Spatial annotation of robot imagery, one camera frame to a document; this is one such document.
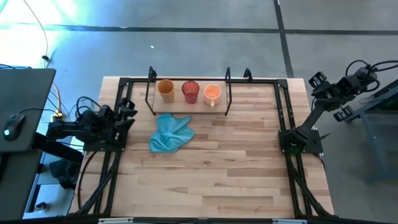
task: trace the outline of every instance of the cup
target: cup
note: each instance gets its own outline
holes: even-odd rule
[[[199,84],[195,81],[187,81],[182,87],[181,91],[184,94],[185,101],[190,104],[194,104],[198,100]]]
[[[174,101],[174,83],[171,80],[162,80],[157,84],[157,90],[166,103]]]
[[[216,105],[221,96],[221,89],[219,88],[218,85],[207,85],[205,87],[205,103],[211,106],[211,108],[214,108],[214,105]]]

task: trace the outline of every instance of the butcher block table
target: butcher block table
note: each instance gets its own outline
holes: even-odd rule
[[[119,78],[104,77],[101,104],[113,108]],[[295,122],[300,125],[310,113],[304,81],[287,81]],[[232,84],[233,102],[227,116],[173,114],[178,118],[190,115],[188,127],[195,135],[170,154],[149,151],[159,114],[153,116],[144,101],[146,86],[135,83],[132,88],[131,99],[138,114],[122,153],[112,217],[294,217],[286,161],[277,137],[280,124],[273,85]],[[282,89],[280,95],[285,109]],[[81,185],[82,203],[98,185],[103,157],[104,153],[99,152],[88,164]],[[308,188],[326,211],[333,213],[321,161],[311,154],[302,157]],[[107,194],[105,189],[101,212]],[[70,212],[78,209],[76,195],[77,191]],[[305,212],[300,190],[298,197]]]

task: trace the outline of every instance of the wooden tabletop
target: wooden tabletop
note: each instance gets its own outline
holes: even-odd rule
[[[104,77],[99,95],[102,104],[114,106],[118,82],[119,77]],[[294,118],[300,125],[310,112],[304,81],[292,78],[288,83]],[[149,152],[159,116],[150,113],[145,92],[146,83],[134,84],[132,101],[138,114],[122,154],[112,216],[294,217],[286,162],[277,140],[280,126],[272,85],[233,84],[228,116],[192,114],[188,127],[195,135],[172,154]],[[83,203],[98,185],[103,156],[97,153],[88,165],[81,188]],[[333,213],[322,163],[310,154],[303,155],[303,163],[308,188]],[[76,195],[77,191],[70,212],[77,210]],[[298,195],[304,212],[300,191]]]

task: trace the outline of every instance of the blue towel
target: blue towel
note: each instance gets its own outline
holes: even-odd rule
[[[191,120],[173,118],[171,114],[162,114],[157,118],[157,131],[150,137],[151,152],[175,152],[193,137],[193,131],[187,127]]]

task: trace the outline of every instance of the red cup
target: red cup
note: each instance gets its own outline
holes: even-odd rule
[[[199,84],[197,82],[186,81],[182,85],[181,90],[187,103],[193,104],[197,102],[199,93]]]

